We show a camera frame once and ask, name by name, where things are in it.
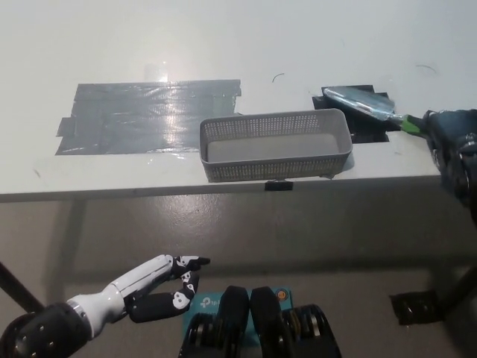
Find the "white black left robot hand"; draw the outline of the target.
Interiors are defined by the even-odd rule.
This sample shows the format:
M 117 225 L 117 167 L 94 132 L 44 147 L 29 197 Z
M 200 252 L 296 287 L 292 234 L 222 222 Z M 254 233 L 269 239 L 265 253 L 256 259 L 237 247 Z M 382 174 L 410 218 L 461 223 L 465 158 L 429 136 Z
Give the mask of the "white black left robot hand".
M 187 312 L 198 291 L 198 271 L 210 264 L 199 256 L 160 254 L 133 268 L 97 293 L 67 301 L 88 327 L 91 340 L 107 324 L 124 317 L 135 323 L 158 321 Z

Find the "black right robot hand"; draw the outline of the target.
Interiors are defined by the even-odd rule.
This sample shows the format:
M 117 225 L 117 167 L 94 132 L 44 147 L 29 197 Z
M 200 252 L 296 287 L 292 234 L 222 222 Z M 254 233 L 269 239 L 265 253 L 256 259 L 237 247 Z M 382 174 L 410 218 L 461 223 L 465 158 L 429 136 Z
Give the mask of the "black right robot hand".
M 429 111 L 428 144 L 444 185 L 458 198 L 476 187 L 476 110 Z

